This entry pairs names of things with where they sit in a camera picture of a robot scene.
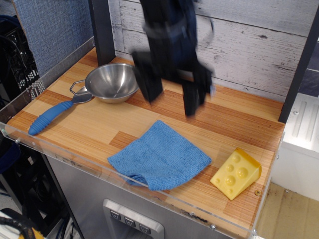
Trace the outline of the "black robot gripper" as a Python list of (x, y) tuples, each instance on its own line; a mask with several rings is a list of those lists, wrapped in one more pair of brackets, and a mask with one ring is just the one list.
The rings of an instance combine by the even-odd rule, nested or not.
[(182, 84), (186, 116), (193, 116), (204, 103), (206, 92), (212, 93), (212, 72), (198, 61), (195, 19), (182, 19), (175, 24), (146, 22), (144, 31), (150, 51), (134, 51), (136, 82), (151, 103), (162, 93), (161, 78), (175, 81), (177, 76), (191, 72), (193, 82)]

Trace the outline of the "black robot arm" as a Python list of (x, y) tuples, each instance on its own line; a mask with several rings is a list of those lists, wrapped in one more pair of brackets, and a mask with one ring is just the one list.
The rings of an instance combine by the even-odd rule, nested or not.
[(195, 114), (214, 89), (212, 72), (196, 54), (197, 28), (191, 0), (143, 0), (144, 31), (149, 51), (133, 51), (134, 73), (144, 98), (163, 91), (162, 80), (182, 85), (186, 116)]

